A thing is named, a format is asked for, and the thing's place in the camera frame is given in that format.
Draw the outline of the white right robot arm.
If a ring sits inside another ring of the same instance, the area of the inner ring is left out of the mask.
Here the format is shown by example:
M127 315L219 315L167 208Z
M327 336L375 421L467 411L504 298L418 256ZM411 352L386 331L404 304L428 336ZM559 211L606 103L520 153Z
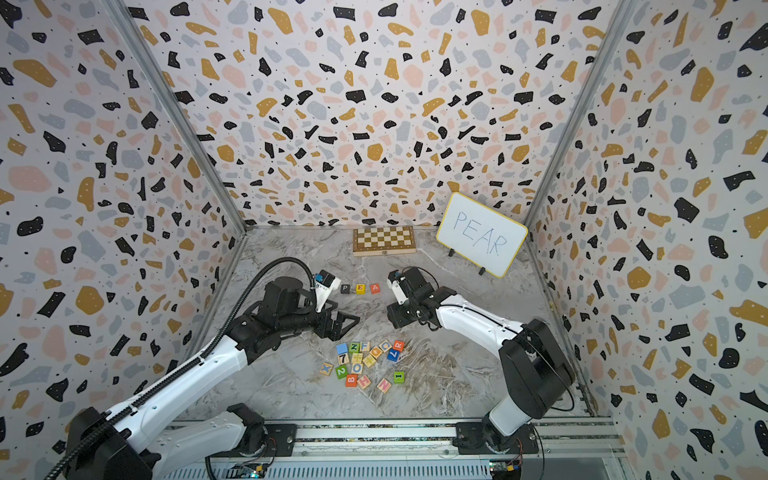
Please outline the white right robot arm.
M543 418L562 396L572 395L573 369L542 320L521 323L494 314L449 287L434 287L418 267L391 271L387 285L395 296L387 306L394 328L412 323L443 328L500 361L506 394L483 418L490 440L512 436L529 421Z

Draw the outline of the wooden chessboard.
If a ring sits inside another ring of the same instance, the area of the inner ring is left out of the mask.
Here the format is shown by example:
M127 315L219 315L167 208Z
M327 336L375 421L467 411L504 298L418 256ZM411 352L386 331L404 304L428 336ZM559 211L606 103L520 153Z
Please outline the wooden chessboard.
M417 251L411 226L355 229L352 249L356 257L412 254Z

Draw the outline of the wooden pink N block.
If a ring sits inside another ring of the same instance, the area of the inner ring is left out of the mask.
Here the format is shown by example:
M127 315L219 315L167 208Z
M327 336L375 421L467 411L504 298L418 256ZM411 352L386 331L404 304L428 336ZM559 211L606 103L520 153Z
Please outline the wooden pink N block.
M382 380L379 382L379 384L377 385L377 388L378 388L378 390L379 390L379 391L381 391L382 393L387 393L387 392L389 391L389 389L391 388L391 386L392 386L392 383L391 383L391 382L389 382L389 381L388 381L388 380L386 380L386 379L382 379Z

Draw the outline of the wooden pink H block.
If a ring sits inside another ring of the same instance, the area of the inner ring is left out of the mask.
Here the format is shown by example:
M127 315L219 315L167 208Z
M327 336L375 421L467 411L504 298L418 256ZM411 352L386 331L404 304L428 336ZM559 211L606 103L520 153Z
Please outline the wooden pink H block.
M366 376L360 376L357 381L357 387L361 390L365 390L371 385L371 380Z

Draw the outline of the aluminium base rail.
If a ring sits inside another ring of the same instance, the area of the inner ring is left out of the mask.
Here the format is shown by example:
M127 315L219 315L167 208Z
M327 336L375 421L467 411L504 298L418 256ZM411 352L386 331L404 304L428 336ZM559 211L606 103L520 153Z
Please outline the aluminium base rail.
M477 419L244 420L224 412L121 436L161 479L630 479L613 423L548 417L503 450Z

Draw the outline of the yellow framed whiteboard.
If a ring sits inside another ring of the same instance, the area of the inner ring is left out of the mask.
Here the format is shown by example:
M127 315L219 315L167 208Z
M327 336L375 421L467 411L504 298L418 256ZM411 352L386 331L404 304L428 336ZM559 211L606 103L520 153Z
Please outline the yellow framed whiteboard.
M485 273L503 278L528 233L525 225L460 192L453 192L436 240Z

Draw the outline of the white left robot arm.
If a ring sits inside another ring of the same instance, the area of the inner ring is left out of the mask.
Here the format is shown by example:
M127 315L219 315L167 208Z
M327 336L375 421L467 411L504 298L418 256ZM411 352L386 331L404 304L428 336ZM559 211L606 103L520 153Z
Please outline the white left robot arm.
M307 331L338 341L359 323L329 298L339 279L323 271L313 280L310 288L292 277L268 282L262 299L237 306L235 318L213 340L146 391L103 413L80 412L48 478L153 479L219 453L277 456L279 443L264 418L243 403L193 427L166 428L213 387L284 341Z

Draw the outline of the green two block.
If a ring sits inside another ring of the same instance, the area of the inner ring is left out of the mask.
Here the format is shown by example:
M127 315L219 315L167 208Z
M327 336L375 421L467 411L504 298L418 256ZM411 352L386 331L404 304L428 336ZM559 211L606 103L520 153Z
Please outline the green two block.
M336 367L335 372L338 379L345 379L349 370L346 365L340 365Z

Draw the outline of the wooden blue X block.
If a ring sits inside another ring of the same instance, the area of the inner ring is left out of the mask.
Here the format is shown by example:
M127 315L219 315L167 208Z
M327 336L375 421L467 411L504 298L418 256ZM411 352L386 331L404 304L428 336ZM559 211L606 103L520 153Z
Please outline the wooden blue X block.
M334 366L328 362L324 362L320 367L320 373L325 376L330 376L333 370L334 370Z

